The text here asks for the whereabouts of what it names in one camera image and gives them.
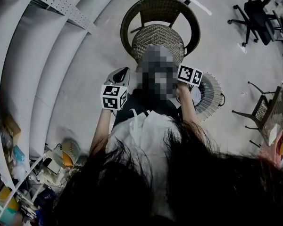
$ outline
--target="wicker chair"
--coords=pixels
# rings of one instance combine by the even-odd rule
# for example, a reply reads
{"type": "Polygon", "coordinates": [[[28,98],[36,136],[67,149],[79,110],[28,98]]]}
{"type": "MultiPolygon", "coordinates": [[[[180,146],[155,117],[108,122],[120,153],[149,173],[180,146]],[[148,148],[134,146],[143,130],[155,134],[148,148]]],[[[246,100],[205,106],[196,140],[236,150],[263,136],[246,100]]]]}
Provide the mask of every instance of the wicker chair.
{"type": "Polygon", "coordinates": [[[193,11],[179,0],[140,0],[129,9],[123,19],[121,40],[126,51],[137,63],[147,45],[154,44],[167,47],[173,55],[173,61],[179,66],[183,58],[197,47],[200,41],[200,27],[193,11]],[[139,30],[131,46],[128,40],[128,29],[138,13],[141,15],[141,27],[131,31],[133,33],[139,30]],[[180,14],[188,20],[191,27],[191,39],[186,46],[184,46],[180,35],[172,29],[180,14]],[[167,22],[170,25],[151,24],[145,26],[145,23],[152,21],[167,22]]]}

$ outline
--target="gray floor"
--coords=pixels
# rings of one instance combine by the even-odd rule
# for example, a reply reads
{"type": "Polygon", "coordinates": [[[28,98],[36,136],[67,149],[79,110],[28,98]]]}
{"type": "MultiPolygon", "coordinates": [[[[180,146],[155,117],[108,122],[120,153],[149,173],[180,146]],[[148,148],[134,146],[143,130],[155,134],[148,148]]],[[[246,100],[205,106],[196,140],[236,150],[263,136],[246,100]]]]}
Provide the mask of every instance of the gray floor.
{"type": "MultiPolygon", "coordinates": [[[[136,62],[122,46],[119,31],[127,10],[138,0],[112,0],[96,21],[98,30],[88,35],[74,57],[60,89],[50,121],[47,143],[54,147],[64,137],[72,137],[83,150],[88,150],[95,132],[99,114],[100,88],[113,70],[128,66],[132,69],[130,89],[134,86],[136,62]]],[[[261,142],[257,131],[244,126],[255,124],[247,118],[232,114],[232,110],[251,113],[260,93],[247,81],[263,90],[273,91],[283,82],[283,46],[279,42],[264,46],[251,37],[246,51],[241,48],[245,28],[228,25],[228,19],[240,18],[233,5],[248,0],[197,0],[212,12],[190,4],[198,18],[201,40],[188,55],[184,65],[211,73],[219,81],[226,103],[202,125],[219,145],[230,153],[256,153],[252,139],[261,142]]],[[[138,18],[131,25],[139,26],[138,18]]],[[[186,43],[191,32],[188,23],[180,17],[173,27],[186,43]]]]}

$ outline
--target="metal chair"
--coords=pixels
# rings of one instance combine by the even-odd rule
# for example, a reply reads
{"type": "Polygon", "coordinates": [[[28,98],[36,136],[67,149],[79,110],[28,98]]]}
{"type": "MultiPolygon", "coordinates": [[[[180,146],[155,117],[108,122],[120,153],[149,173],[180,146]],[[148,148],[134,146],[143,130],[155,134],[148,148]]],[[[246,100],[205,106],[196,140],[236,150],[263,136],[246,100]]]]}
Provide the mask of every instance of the metal chair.
{"type": "MultiPolygon", "coordinates": [[[[252,112],[252,114],[246,114],[246,113],[241,113],[241,112],[237,112],[232,110],[233,113],[250,118],[251,120],[253,120],[257,126],[257,128],[251,128],[248,126],[245,126],[245,128],[247,129],[252,129],[252,130],[258,130],[258,131],[262,131],[266,120],[264,120],[265,118],[265,114],[268,111],[268,107],[269,107],[269,103],[268,100],[266,98],[266,94],[274,94],[275,92],[263,92],[258,86],[256,86],[255,84],[251,83],[248,81],[248,84],[253,85],[257,90],[259,90],[261,92],[261,97],[259,99],[259,101],[257,102],[257,105],[254,109],[254,111],[252,112]]],[[[261,145],[258,145],[254,142],[252,142],[250,140],[250,142],[254,145],[256,145],[257,147],[261,147],[261,145]]]]}
{"type": "Polygon", "coordinates": [[[163,45],[173,55],[173,61],[177,66],[183,58],[190,54],[200,41],[200,27],[193,11],[179,0],[140,0],[135,3],[123,18],[121,25],[121,40],[125,50],[138,63],[148,44],[163,45]],[[128,40],[128,29],[131,21],[137,14],[141,15],[141,27],[131,31],[137,32],[132,45],[128,40]],[[182,14],[191,27],[190,42],[184,46],[180,35],[172,29],[178,16],[182,14]],[[161,24],[145,24],[153,21],[170,23],[169,26],[161,24]]]}

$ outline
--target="perforated metal panel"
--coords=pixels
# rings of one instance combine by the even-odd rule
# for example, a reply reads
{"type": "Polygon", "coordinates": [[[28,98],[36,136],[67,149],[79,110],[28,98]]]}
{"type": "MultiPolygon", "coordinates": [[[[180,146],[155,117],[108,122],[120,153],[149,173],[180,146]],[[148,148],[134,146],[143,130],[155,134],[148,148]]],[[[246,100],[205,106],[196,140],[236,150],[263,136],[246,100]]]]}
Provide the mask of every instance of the perforated metal panel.
{"type": "Polygon", "coordinates": [[[95,25],[69,0],[40,0],[59,13],[67,16],[74,24],[82,27],[92,34],[95,25]]]}

